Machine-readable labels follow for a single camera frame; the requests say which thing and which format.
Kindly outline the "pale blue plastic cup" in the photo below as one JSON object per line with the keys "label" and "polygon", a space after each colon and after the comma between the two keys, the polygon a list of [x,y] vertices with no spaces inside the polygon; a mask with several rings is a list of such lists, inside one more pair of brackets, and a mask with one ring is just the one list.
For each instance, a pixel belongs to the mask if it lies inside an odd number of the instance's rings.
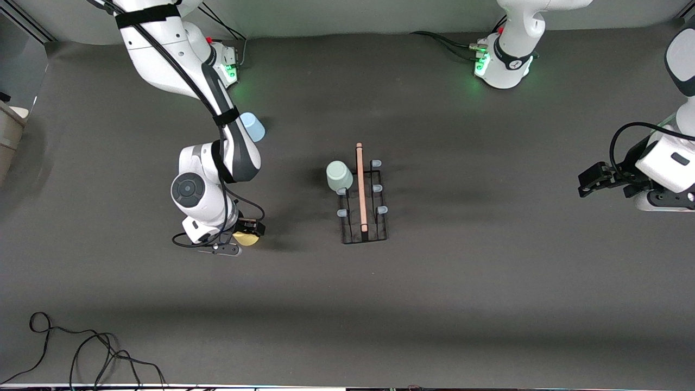
{"label": "pale blue plastic cup", "polygon": [[254,143],[262,140],[266,135],[266,129],[261,123],[260,119],[256,117],[253,113],[242,113],[240,119],[245,126],[247,134],[250,136]]}

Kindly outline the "beige box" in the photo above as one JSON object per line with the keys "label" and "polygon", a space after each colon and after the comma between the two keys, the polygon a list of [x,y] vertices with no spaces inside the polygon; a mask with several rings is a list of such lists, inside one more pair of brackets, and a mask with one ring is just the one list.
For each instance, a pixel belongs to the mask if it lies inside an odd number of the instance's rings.
{"label": "beige box", "polygon": [[8,175],[29,114],[28,109],[9,106],[0,100],[0,187]]}

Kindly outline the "pale green plastic cup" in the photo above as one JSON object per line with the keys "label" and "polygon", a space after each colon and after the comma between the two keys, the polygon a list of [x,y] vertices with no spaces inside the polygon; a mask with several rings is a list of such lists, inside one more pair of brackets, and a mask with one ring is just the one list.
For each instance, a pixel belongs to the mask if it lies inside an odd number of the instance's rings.
{"label": "pale green plastic cup", "polygon": [[326,176],[328,187],[336,193],[349,191],[354,182],[353,173],[342,161],[332,161],[327,165]]}

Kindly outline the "black wire cup holder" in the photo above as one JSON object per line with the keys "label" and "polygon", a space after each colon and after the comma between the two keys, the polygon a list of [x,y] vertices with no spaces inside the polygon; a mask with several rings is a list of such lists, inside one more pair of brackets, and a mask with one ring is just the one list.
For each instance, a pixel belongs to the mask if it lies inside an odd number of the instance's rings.
{"label": "black wire cup holder", "polygon": [[355,170],[347,170],[352,175],[352,185],[336,190],[341,243],[353,245],[384,242],[389,238],[389,208],[386,205],[383,175],[380,171],[382,161],[368,161],[363,152],[363,143],[356,143],[355,157]]}

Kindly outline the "dark grey table mat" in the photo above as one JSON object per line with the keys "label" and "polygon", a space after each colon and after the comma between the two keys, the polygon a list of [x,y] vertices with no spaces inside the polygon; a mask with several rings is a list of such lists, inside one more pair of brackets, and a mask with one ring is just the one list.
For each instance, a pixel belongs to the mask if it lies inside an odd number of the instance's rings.
{"label": "dark grey table mat", "polygon": [[[176,247],[179,151],[206,109],[122,45],[49,45],[0,193],[0,381],[43,311],[116,334],[171,383],[695,389],[695,213],[577,194],[627,122],[684,97],[678,23],[551,30],[509,91],[429,38],[258,39],[233,98],[267,129],[233,190],[266,211],[238,257]],[[382,161],[389,238],[343,245],[332,161]]]}

